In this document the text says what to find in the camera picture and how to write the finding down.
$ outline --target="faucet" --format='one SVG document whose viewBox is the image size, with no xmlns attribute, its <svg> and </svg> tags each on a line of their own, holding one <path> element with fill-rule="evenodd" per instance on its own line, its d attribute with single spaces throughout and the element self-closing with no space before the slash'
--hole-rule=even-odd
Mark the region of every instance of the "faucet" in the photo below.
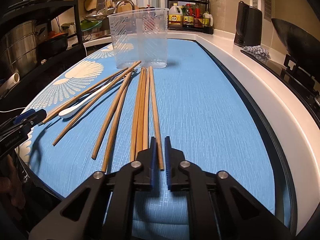
<svg viewBox="0 0 320 240">
<path fill-rule="evenodd" d="M 134 10 L 134 3 L 131 0 L 120 0 L 116 4 L 115 10 L 113 12 L 114 14 L 117 13 L 120 3 L 125 2 L 125 1 L 129 2 L 131 4 L 131 6 L 132 6 L 132 11 Z"/>
</svg>

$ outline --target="white tube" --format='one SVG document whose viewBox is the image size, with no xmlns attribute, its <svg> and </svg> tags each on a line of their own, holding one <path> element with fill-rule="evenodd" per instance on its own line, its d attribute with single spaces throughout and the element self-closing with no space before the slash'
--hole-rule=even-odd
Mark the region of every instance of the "white tube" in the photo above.
<svg viewBox="0 0 320 240">
<path fill-rule="evenodd" d="M 18 73 L 14 73 L 6 82 L 0 86 L 0 95 L 4 93 L 7 89 L 11 89 L 15 84 L 20 81 L 20 76 Z"/>
</svg>

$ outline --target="blue table mat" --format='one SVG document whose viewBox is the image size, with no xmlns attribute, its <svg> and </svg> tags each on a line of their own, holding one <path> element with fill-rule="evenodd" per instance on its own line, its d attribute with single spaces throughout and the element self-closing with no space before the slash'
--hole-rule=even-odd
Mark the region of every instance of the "blue table mat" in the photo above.
<svg viewBox="0 0 320 240">
<path fill-rule="evenodd" d="M 29 108 L 48 112 L 117 70 L 112 46 L 106 46 L 65 71 Z M 204 171 L 228 171 L 274 213 L 273 171 L 263 141 L 241 98 L 212 59 L 195 42 L 168 39 L 168 65 L 154 69 L 154 77 L 163 148 L 164 138 L 170 136 L 172 147 L 182 150 L 187 160 Z M 127 91 L 111 172 L 129 162 L 138 80 L 139 75 L 132 78 Z M 102 167 L 110 126 L 97 159 L 91 154 L 118 88 L 101 97 L 55 147 L 53 140 L 70 119 L 57 116 L 35 126 L 19 148 L 32 171 L 64 197 Z M 151 100 L 149 136 L 154 136 Z M 159 173 L 159 181 L 156 190 L 136 193 L 132 234 L 143 239 L 189 239 L 185 193 L 167 190 L 165 171 Z"/>
</svg>

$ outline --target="metal screw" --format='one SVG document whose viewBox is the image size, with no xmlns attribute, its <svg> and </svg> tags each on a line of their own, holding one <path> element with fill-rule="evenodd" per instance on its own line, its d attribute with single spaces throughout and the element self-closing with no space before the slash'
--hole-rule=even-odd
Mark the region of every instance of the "metal screw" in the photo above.
<svg viewBox="0 0 320 240">
<path fill-rule="evenodd" d="M 103 177 L 103 172 L 102 171 L 96 171 L 94 174 L 93 174 L 93 177 L 95 179 L 101 179 Z"/>
<path fill-rule="evenodd" d="M 133 162 L 131 163 L 131 166 L 134 167 L 134 168 L 138 168 L 138 167 L 141 166 L 141 162 L 139 162 L 139 161 L 133 161 Z"/>
<path fill-rule="evenodd" d="M 180 166 L 181 166 L 182 168 L 187 168 L 187 167 L 190 166 L 190 162 L 188 162 L 188 161 L 182 161 L 182 162 L 180 162 Z"/>
<path fill-rule="evenodd" d="M 225 171 L 220 171 L 218 173 L 218 176 L 219 176 L 220 179 L 226 179 L 229 175 Z"/>
</svg>

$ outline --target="transparent utensil holder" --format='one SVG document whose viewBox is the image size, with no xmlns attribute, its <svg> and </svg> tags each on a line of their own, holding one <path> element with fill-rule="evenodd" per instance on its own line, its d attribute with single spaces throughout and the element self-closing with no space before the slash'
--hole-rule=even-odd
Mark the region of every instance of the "transparent utensil holder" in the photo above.
<svg viewBox="0 0 320 240">
<path fill-rule="evenodd" d="M 117 68 L 167 65 L 168 9 L 148 8 L 108 16 Z"/>
</svg>

